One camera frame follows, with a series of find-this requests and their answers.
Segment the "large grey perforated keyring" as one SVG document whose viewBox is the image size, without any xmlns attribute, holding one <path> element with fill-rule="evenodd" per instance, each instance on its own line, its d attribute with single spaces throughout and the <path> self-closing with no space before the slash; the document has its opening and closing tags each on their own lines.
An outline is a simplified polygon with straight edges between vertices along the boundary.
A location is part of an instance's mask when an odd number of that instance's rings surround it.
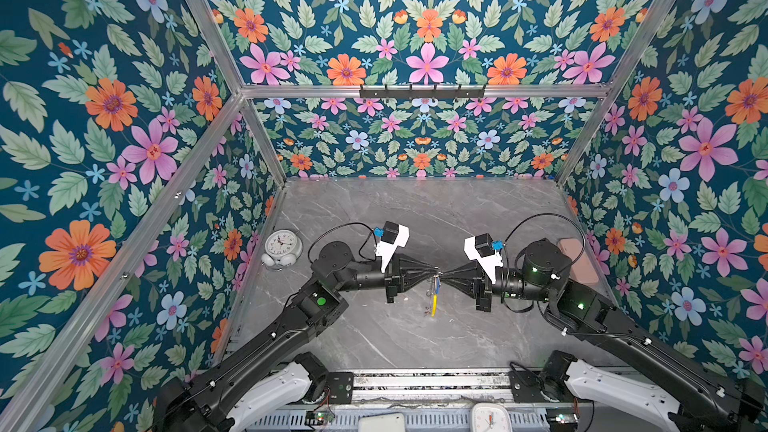
<svg viewBox="0 0 768 432">
<path fill-rule="evenodd" d="M 428 291 L 428 298 L 430 299 L 428 315 L 430 317 L 435 317 L 437 314 L 440 290 L 441 280 L 437 275 L 435 275 L 431 278 L 430 288 Z"/>
</svg>

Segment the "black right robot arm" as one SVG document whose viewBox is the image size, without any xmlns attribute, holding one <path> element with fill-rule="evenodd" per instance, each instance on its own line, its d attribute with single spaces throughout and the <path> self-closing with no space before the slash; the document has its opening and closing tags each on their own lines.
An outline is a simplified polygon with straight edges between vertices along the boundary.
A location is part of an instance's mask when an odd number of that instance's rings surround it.
<svg viewBox="0 0 768 432">
<path fill-rule="evenodd" d="M 562 335 L 602 349 L 643 377 L 604 372 L 556 351 L 540 375 L 549 395 L 598 402 L 664 431 L 758 430 L 763 387 L 709 372 L 656 338 L 610 299 L 572 279 L 573 259 L 552 242 L 529 244 L 510 265 L 503 262 L 502 243 L 486 235 L 469 238 L 465 253 L 469 263 L 438 279 L 472 297 L 479 310 L 491 310 L 495 297 L 529 301 Z"/>
</svg>

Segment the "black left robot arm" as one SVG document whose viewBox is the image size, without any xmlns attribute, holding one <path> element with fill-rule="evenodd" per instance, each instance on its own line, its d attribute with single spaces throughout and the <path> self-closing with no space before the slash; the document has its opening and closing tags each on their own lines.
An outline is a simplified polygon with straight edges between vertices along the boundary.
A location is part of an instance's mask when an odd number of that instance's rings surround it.
<svg viewBox="0 0 768 432">
<path fill-rule="evenodd" d="M 389 263 L 358 261 L 346 243 L 326 244 L 308 281 L 262 332 L 193 380 L 173 379 L 161 388 L 150 430 L 244 431 L 284 405 L 317 400 L 328 371 L 301 349 L 347 309 L 343 292 L 382 288 L 392 302 L 437 272 L 401 253 Z"/>
</svg>

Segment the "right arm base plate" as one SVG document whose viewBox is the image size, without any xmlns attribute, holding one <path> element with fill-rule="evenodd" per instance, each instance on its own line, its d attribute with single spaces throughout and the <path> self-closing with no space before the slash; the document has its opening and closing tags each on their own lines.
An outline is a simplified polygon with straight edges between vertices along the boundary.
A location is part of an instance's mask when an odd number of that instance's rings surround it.
<svg viewBox="0 0 768 432">
<path fill-rule="evenodd" d="M 539 373 L 514 369 L 508 373 L 510 390 L 516 403 L 569 403 L 574 396 L 563 384 L 540 377 Z"/>
</svg>

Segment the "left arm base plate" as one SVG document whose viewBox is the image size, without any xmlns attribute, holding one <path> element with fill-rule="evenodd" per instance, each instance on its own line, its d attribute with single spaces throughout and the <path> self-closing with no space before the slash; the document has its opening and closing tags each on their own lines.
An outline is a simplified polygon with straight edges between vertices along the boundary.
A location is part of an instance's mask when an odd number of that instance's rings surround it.
<svg viewBox="0 0 768 432">
<path fill-rule="evenodd" d="M 313 378 L 301 403 L 306 405 L 347 405 L 352 402 L 355 374 L 352 372 L 330 372 Z"/>
</svg>

